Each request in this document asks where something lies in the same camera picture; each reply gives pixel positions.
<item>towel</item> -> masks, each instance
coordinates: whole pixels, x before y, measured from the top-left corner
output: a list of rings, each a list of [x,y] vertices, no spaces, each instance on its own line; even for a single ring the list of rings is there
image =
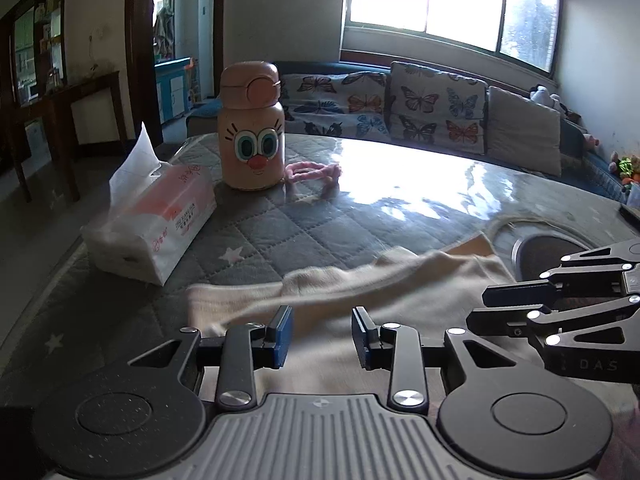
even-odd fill
[[[192,285],[187,295],[190,325],[203,336],[223,335],[233,324],[266,324],[281,304],[293,308],[287,360],[280,370],[256,372],[258,397],[266,392],[375,393],[385,399],[389,372],[360,368],[351,338],[354,306],[364,306],[377,325],[398,322],[422,336],[442,338],[447,328],[465,326],[468,313],[483,306],[487,286],[512,281],[489,240],[478,234],[419,256],[396,247],[356,269],[309,267],[278,283]],[[525,340],[506,341],[519,355],[539,359]],[[207,368],[201,398],[214,398],[217,372]],[[428,370],[427,379],[435,408],[444,398],[438,371]]]

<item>gray quilted mattress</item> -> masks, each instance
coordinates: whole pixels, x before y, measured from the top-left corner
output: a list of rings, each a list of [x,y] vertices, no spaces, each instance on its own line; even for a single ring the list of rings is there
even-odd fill
[[[101,272],[80,244],[18,322],[8,339],[14,351],[0,352],[2,405],[36,405],[52,389],[162,341],[186,324],[191,283],[274,282],[306,266],[349,269],[391,246],[423,253],[478,230],[506,263],[521,228],[562,228],[588,246],[635,236],[617,203],[530,174],[364,140],[287,135],[286,143],[288,162],[340,162],[339,188],[309,182],[235,191],[220,182],[217,136],[188,139],[174,161],[211,169],[218,207],[166,285]]]

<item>blue cabinet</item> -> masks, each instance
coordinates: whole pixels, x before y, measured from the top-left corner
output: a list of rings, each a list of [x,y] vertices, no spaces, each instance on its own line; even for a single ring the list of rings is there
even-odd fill
[[[191,58],[166,61],[156,65],[156,92],[160,122],[165,123],[189,110],[188,88],[184,69]]]

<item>butterfly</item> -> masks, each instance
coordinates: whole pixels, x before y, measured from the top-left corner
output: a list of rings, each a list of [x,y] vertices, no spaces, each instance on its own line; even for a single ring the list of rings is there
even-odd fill
[[[407,88],[406,86],[400,87],[406,101],[406,107],[409,110],[416,111],[420,110],[426,114],[430,114],[433,112],[433,105],[436,104],[436,101],[440,97],[438,94],[429,94],[427,96],[421,96],[415,93],[413,90]]]
[[[439,70],[434,70],[433,68],[429,68],[428,66],[418,66],[418,65],[405,65],[404,71],[409,75],[418,75],[418,76],[426,76],[433,77],[435,76]]]
[[[468,77],[463,78],[461,75],[458,75],[458,74],[449,74],[449,79],[451,79],[452,81],[460,81],[461,79],[464,79],[471,86],[478,84],[478,79],[471,79]]]
[[[360,110],[368,109],[377,114],[382,113],[382,98],[379,95],[373,95],[368,98],[365,94],[364,100],[360,99],[357,95],[347,97],[349,103],[349,113],[359,112]]]
[[[465,119],[474,118],[474,109],[478,102],[478,95],[474,94],[469,96],[462,102],[460,96],[456,94],[452,88],[447,88],[449,93],[449,111],[454,117],[458,117],[460,114],[464,115]]]
[[[384,86],[386,84],[386,75],[380,72],[354,72],[353,74],[349,74],[347,77],[345,77],[342,80],[342,84],[350,85],[351,83],[355,83],[363,77],[368,77],[372,81],[378,83],[380,86]]]
[[[436,127],[438,126],[436,123],[425,124],[418,129],[418,127],[404,115],[398,115],[398,117],[400,118],[402,126],[404,126],[402,135],[405,139],[415,139],[427,144],[433,144],[433,133],[436,131]]]
[[[293,115],[289,113],[289,107],[287,105],[282,105],[282,111],[284,111],[284,120],[285,121],[295,121]]]
[[[307,123],[305,121],[305,133],[309,135],[319,135],[325,137],[341,137],[342,136],[342,123],[334,123],[327,129],[324,126],[320,126],[322,131],[313,123]]]
[[[289,90],[285,86],[284,79],[280,81],[280,98],[289,99]]]
[[[478,123],[473,123],[466,128],[458,126],[456,123],[447,121],[447,130],[449,131],[449,139],[453,142],[469,142],[475,144],[478,142]]]
[[[316,77],[312,75],[307,75],[302,78],[302,83],[300,83],[298,92],[307,92],[309,90],[311,90],[311,92],[315,92],[318,89],[332,94],[337,93],[335,91],[334,84],[331,83],[331,80],[328,77]]]
[[[366,115],[358,116],[358,125],[356,126],[357,137],[364,137],[372,128],[375,128],[377,131],[386,134],[385,123],[383,123],[382,119],[380,119],[379,117],[369,119]]]
[[[326,112],[328,114],[341,114],[342,110],[333,101],[317,101],[314,103],[307,103],[304,105],[296,106],[293,111],[299,114],[320,114]]]

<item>doorway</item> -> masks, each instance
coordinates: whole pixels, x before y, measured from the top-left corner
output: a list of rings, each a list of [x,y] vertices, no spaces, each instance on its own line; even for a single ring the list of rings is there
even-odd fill
[[[213,0],[153,0],[154,69],[164,142],[182,143],[186,117],[213,98]]]
[[[136,134],[144,122],[154,146],[183,142],[186,117],[217,93],[223,2],[125,0],[131,111]]]

